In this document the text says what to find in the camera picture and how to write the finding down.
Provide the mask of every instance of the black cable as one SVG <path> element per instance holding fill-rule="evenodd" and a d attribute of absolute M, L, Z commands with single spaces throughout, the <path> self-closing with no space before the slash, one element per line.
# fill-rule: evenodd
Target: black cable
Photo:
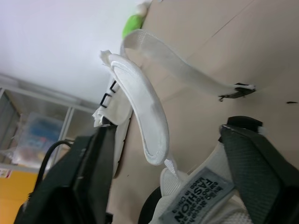
<path fill-rule="evenodd" d="M 42 182 L 43 180 L 43 174 L 45 173 L 45 169 L 47 166 L 47 163 L 49 161 L 49 158 L 51 157 L 52 152 L 54 151 L 55 148 L 57 148 L 58 146 L 62 145 L 62 144 L 66 144 L 69 147 L 71 147 L 71 144 L 68 141 L 65 140 L 61 140 L 58 142 L 55 142 L 53 145 L 50 146 L 50 148 L 48 149 L 43 162 L 41 164 L 41 167 L 38 171 L 38 175 L 37 175 L 37 179 L 36 179 L 36 185 L 34 186 L 33 192 L 36 190 L 37 186 Z"/>

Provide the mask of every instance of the white strap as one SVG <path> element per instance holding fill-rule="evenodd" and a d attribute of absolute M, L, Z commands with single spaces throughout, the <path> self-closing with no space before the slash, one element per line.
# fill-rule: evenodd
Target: white strap
<path fill-rule="evenodd" d="M 142 55 L 164 66 L 173 76 L 182 82 L 185 82 L 197 90 L 204 90 L 216 96 L 236 93 L 235 88 L 237 87 L 246 89 L 255 88 L 253 85 L 232 85 L 218 82 L 190 66 L 184 59 L 171 50 L 170 47 L 144 29 L 137 29 L 131 32 L 123 40 L 121 56 L 127 58 L 128 56 L 125 49 L 139 51 Z"/>

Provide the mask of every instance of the white wall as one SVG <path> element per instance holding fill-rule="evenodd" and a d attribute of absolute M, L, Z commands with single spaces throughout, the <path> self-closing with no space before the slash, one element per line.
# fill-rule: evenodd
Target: white wall
<path fill-rule="evenodd" d="M 136 0 L 0 0 L 0 73 L 95 103 Z"/>

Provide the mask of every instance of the green object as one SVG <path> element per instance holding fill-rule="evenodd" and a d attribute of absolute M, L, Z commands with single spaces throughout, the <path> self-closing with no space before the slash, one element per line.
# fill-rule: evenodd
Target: green object
<path fill-rule="evenodd" d="M 144 22 L 144 17 L 142 17 L 140 15 L 132 15 L 128 19 L 128 21 L 122 31 L 122 38 L 124 39 L 133 30 L 140 29 L 143 22 Z"/>

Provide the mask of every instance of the fabric label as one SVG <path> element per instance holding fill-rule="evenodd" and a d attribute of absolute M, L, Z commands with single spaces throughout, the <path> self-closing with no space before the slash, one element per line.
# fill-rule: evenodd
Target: fabric label
<path fill-rule="evenodd" d="M 208 168 L 199 171 L 159 218 L 163 224 L 199 224 L 234 184 Z"/>

